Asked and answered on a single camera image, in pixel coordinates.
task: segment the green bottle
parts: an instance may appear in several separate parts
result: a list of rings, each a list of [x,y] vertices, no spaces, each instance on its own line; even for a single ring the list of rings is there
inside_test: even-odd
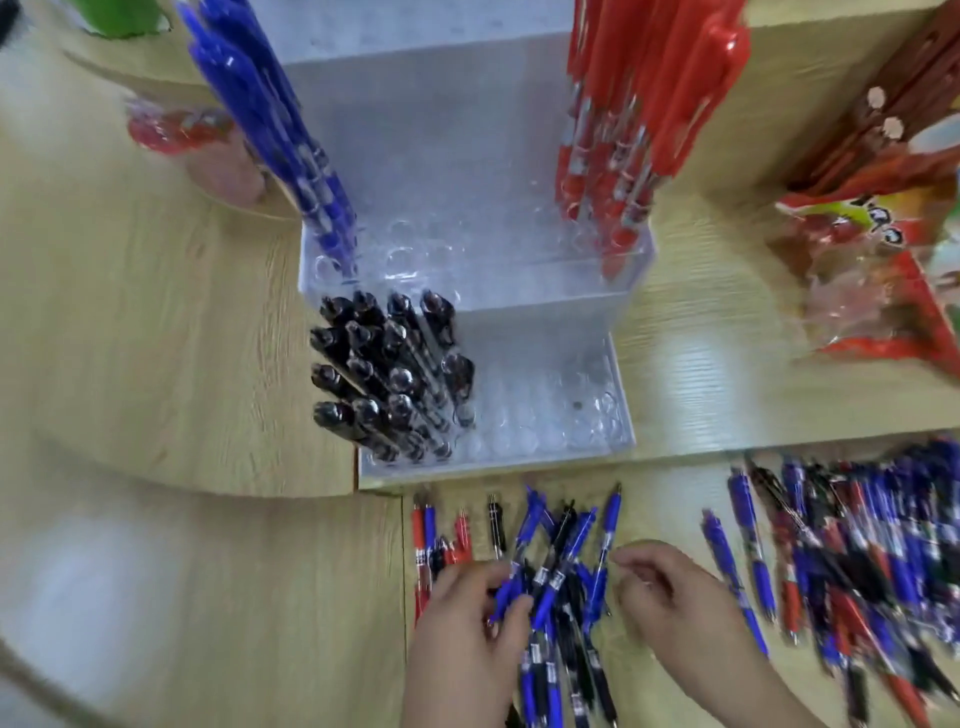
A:
[[[98,36],[123,38],[170,30],[156,0],[68,0],[78,23]]]

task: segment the pile of pens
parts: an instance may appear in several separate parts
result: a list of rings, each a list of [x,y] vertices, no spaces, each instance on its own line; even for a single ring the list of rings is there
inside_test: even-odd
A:
[[[654,191],[680,171],[746,65],[744,5],[576,0],[556,195],[564,216],[592,216],[608,260],[634,247]]]
[[[728,487],[756,599],[775,621],[751,483],[772,513],[782,630],[794,645],[808,630],[824,668],[843,675],[851,726],[869,722],[867,666],[917,728],[930,725],[938,696],[960,706],[928,645],[960,657],[960,445],[935,438],[866,463],[785,457],[780,477],[750,458],[733,468]],[[705,511],[703,528],[766,653],[720,521]]]
[[[420,315],[396,291],[386,311],[376,297],[324,297],[327,328],[310,329],[310,346],[326,364],[314,364],[315,386],[336,398],[314,405],[320,427],[370,449],[382,462],[402,456],[421,462],[453,454],[453,425],[471,427],[476,367],[459,353],[453,303],[423,291]]]
[[[313,241],[344,279],[356,276],[356,216],[340,178],[300,115],[300,103],[246,0],[185,3],[190,56],[247,141],[286,186]]]
[[[520,710],[511,710],[508,726],[562,728],[564,692],[577,728],[589,728],[594,711],[612,728],[616,726],[616,707],[591,630],[608,613],[607,556],[616,532],[620,499],[618,483],[602,516],[597,566],[590,570],[580,555],[597,521],[597,508],[578,511],[574,501],[570,501],[551,511],[546,497],[528,487],[526,514],[513,548],[508,551],[503,509],[494,496],[489,496],[487,515],[493,554],[497,559],[509,559],[511,565],[510,578],[496,590],[489,626],[493,628],[498,624],[520,595],[534,598],[530,642],[520,666]],[[457,540],[451,545],[437,536],[433,506],[422,500],[415,501],[417,619],[427,604],[430,585],[439,571],[458,560],[472,559],[465,511],[457,517],[455,529]],[[528,548],[541,531],[547,551],[542,563],[535,567],[527,558]]]

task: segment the hand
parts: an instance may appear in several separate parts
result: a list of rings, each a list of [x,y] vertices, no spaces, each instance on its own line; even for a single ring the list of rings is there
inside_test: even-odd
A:
[[[624,619],[700,707],[728,728],[819,726],[757,648],[725,584],[659,541],[618,548]]]
[[[487,589],[510,576],[503,561],[446,567],[420,617],[407,661],[402,728],[502,728],[510,710],[533,599],[521,596],[495,639]]]

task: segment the finger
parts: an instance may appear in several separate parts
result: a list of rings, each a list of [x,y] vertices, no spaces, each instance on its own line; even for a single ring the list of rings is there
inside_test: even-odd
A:
[[[645,584],[633,573],[625,573],[616,587],[627,621],[649,642],[673,616],[670,598],[662,585]]]
[[[456,589],[450,593],[450,598],[471,608],[475,606],[479,617],[483,615],[484,605],[487,603],[487,589],[496,589],[510,577],[510,563],[484,561],[465,566],[463,576],[457,582]]]
[[[611,558],[629,570],[645,567],[658,571],[674,592],[681,591],[691,576],[707,573],[685,553],[663,541],[635,541],[615,550]]]
[[[516,682],[516,669],[530,641],[530,610],[533,606],[534,599],[531,596],[518,596],[507,610],[493,643],[493,658],[501,673],[510,676],[511,684]]]
[[[444,567],[444,570],[440,572],[440,576],[437,577],[437,581],[434,582],[433,589],[430,590],[430,599],[443,599],[446,595],[450,594],[453,585],[457,583],[463,570],[463,564],[452,564]]]

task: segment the black pen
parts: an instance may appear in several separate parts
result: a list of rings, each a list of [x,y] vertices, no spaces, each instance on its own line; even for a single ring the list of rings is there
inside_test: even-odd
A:
[[[368,448],[378,460],[393,462],[399,451],[391,443],[373,438],[356,423],[353,410],[341,402],[321,401],[313,406],[313,421],[344,440]]]
[[[382,440],[397,448],[402,455],[418,462],[425,450],[420,438],[411,433],[398,433],[387,422],[386,413],[376,400],[357,400],[353,403],[356,422],[374,440]]]
[[[445,460],[453,453],[450,443],[436,437],[426,426],[413,401],[407,395],[390,395],[387,399],[390,425],[398,432],[416,432],[422,441],[439,459]]]
[[[368,395],[380,401],[386,401],[390,396],[386,382],[369,361],[351,355],[347,367]]]
[[[353,318],[365,327],[382,327],[387,320],[373,293],[354,293],[353,312]]]
[[[327,319],[331,326],[341,327],[347,321],[353,320],[353,302],[342,296],[336,298],[324,296],[320,306],[320,315]]]
[[[439,293],[426,290],[423,291],[423,297],[420,299],[420,308],[423,311],[423,320],[426,321],[441,351],[447,352],[453,349],[457,345],[453,332],[453,319],[456,316],[453,303]]]
[[[310,367],[310,380],[315,387],[333,395],[338,400],[352,402],[365,396],[363,392],[350,384],[345,376],[329,364],[314,363]]]
[[[404,296],[402,293],[393,291],[387,300],[387,313],[390,315],[390,318],[398,324],[403,324],[407,327],[407,332],[413,339],[414,345],[423,355],[423,359],[430,367],[433,376],[440,376],[440,360],[433,353],[433,349],[427,346],[423,338],[423,325],[420,323],[420,319],[417,318],[417,311],[410,298]]]
[[[473,377],[476,366],[462,354],[449,353],[440,363],[444,383],[450,391],[455,406],[453,416],[461,427],[470,427],[476,421],[476,413],[468,400],[473,394]]]
[[[398,324],[396,321],[388,321],[383,327],[383,345],[388,349],[399,352],[401,359],[415,368],[415,374],[423,379],[427,391],[438,406],[443,407],[446,404],[446,390],[430,372],[429,365],[413,345],[406,326]]]

